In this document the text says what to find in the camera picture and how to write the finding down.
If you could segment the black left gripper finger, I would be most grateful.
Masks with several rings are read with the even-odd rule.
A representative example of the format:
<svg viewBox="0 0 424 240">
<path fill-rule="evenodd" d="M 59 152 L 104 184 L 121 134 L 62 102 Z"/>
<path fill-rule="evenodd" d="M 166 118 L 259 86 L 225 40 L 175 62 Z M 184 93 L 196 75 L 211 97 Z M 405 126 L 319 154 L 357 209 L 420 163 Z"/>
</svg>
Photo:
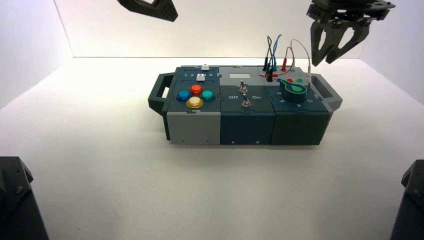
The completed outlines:
<svg viewBox="0 0 424 240">
<path fill-rule="evenodd" d="M 118 0 L 130 12 L 174 22 L 178 13 L 172 0 Z"/>
</svg>

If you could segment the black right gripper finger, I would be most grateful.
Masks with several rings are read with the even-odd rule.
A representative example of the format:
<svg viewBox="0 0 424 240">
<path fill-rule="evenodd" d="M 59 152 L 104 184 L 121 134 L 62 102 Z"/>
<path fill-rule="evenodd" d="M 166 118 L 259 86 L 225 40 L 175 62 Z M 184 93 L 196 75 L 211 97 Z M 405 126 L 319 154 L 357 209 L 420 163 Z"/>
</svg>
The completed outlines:
<svg viewBox="0 0 424 240">
<path fill-rule="evenodd" d="M 334 47 L 333 27 L 330 23 L 313 22 L 310 28 L 311 63 L 318 66 Z M 325 33 L 323 44 L 320 45 L 322 34 Z"/>
<path fill-rule="evenodd" d="M 343 35 L 349 28 L 352 28 L 353 36 L 343 47 L 339 47 Z M 369 26 L 362 26 L 359 23 L 334 24 L 331 30 L 327 31 L 328 36 L 330 37 L 330 51 L 328 52 L 325 61 L 328 64 L 331 64 L 352 48 L 356 47 L 368 36 L 369 29 Z"/>
</svg>

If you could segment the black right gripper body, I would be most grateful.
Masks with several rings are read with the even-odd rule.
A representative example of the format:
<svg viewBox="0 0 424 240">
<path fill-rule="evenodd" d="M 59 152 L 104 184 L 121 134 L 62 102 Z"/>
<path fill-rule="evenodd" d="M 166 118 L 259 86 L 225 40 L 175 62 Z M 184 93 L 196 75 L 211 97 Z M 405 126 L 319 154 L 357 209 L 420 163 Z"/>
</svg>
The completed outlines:
<svg viewBox="0 0 424 240">
<path fill-rule="evenodd" d="M 390 0 L 313 0 L 306 15 L 324 23 L 381 21 L 396 5 Z"/>
</svg>

